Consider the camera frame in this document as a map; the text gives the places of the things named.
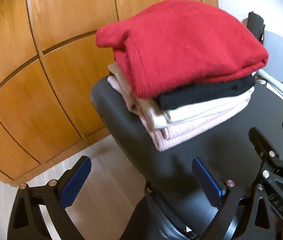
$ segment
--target light wood flooring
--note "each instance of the light wood flooring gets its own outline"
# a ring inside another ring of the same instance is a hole
[[[72,168],[80,156],[92,160],[92,171],[68,215],[86,240],[118,240],[144,193],[145,180],[128,161],[112,136],[64,160],[28,182],[45,185]],[[7,240],[7,228],[17,188],[0,182],[0,240]],[[53,240],[60,239],[45,206],[44,220]]]

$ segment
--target white folded garment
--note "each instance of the white folded garment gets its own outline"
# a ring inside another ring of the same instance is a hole
[[[124,92],[133,97],[131,87],[117,63],[108,65],[108,69],[116,76]],[[196,118],[202,118],[232,109],[242,102],[249,100],[254,90],[254,87],[252,87],[236,97],[218,98],[166,111],[162,111],[153,99],[135,99],[139,103],[145,118],[152,126],[151,128],[162,129],[173,124],[189,122]]]

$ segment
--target chair seat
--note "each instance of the chair seat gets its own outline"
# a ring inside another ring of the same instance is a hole
[[[91,91],[100,117],[128,159],[146,180],[158,188],[176,215],[201,235],[217,212],[210,206],[191,170],[196,156],[203,156],[225,179],[251,186],[261,159],[249,141],[257,127],[283,159],[283,101],[265,86],[256,84],[248,106],[228,121],[169,150],[158,152],[138,116],[129,112],[122,96],[99,80]],[[230,239],[236,226],[228,230]]]

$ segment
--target folded red sweater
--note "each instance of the folded red sweater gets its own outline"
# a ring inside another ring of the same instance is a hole
[[[176,87],[243,78],[264,67],[268,53],[236,18],[189,0],[166,0],[100,28],[98,47],[115,60],[139,98]]]

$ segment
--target silver screw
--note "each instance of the silver screw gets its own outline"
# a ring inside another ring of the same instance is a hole
[[[27,187],[27,184],[26,184],[26,183],[23,183],[23,184],[21,184],[21,185],[19,186],[20,189],[24,189],[24,188],[26,188],[26,187]]]
[[[263,190],[263,189],[264,189],[264,186],[261,185],[261,184],[257,184],[257,188],[260,189],[260,190]]]
[[[269,177],[269,175],[270,175],[270,173],[269,173],[269,171],[267,171],[267,170],[264,170],[264,171],[262,172],[262,176],[263,176],[265,179],[267,179],[267,178]]]
[[[275,157],[275,152],[274,152],[274,151],[270,151],[270,152],[269,152],[269,156],[272,157],[272,158],[274,158],[274,157]]]
[[[227,180],[227,185],[229,187],[233,187],[233,186],[235,186],[235,182],[233,180]]]
[[[55,179],[52,179],[51,181],[48,182],[48,185],[53,187],[53,186],[56,186],[57,184],[57,181]]]

